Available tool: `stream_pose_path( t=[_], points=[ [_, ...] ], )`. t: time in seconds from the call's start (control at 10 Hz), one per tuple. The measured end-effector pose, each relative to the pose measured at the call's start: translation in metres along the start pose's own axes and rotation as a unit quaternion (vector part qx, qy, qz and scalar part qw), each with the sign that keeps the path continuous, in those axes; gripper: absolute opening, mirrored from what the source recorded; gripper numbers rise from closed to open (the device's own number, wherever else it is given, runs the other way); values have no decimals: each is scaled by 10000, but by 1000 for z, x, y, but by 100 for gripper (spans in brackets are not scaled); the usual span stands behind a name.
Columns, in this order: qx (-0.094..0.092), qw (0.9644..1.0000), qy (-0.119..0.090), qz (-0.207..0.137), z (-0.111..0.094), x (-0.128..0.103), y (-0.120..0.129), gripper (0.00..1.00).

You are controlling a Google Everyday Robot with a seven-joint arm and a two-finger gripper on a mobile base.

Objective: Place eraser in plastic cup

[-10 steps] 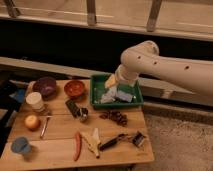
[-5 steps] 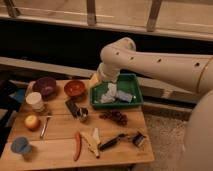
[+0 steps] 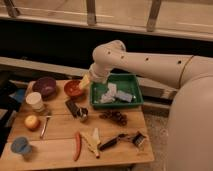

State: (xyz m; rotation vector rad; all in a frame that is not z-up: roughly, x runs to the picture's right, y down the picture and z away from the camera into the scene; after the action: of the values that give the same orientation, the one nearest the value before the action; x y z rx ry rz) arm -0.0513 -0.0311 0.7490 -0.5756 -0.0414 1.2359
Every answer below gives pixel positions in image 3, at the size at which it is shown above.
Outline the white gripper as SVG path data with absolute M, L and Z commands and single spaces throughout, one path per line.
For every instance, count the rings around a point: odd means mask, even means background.
M 84 90 L 90 84 L 90 80 L 96 83 L 105 83 L 110 71 L 99 64 L 93 63 L 89 68 L 89 74 L 85 74 L 79 83 L 79 89 Z

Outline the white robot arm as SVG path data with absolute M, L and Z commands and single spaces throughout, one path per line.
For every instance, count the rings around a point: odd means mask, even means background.
M 129 52 L 120 40 L 98 45 L 85 73 L 96 83 L 114 69 L 174 90 L 164 171 L 213 171 L 213 57 Z

